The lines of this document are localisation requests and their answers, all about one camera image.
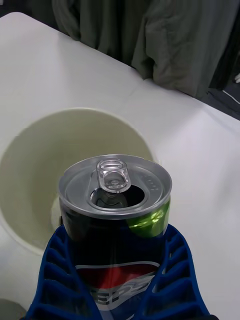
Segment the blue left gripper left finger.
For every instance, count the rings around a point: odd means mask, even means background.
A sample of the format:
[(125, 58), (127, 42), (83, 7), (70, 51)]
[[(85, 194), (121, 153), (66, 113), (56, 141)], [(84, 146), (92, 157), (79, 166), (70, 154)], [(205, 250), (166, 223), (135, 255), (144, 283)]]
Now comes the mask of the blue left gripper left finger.
[(27, 320), (101, 320), (87, 287), (77, 275), (68, 252), (64, 226), (50, 238), (39, 269), (37, 288)]

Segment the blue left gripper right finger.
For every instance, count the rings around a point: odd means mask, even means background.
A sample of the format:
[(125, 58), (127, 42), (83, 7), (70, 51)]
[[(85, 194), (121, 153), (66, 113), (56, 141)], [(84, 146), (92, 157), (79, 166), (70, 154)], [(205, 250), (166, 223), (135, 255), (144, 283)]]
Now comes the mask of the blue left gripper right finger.
[(165, 235), (165, 258), (144, 294), (139, 319), (212, 320), (199, 291), (187, 241), (172, 225)]

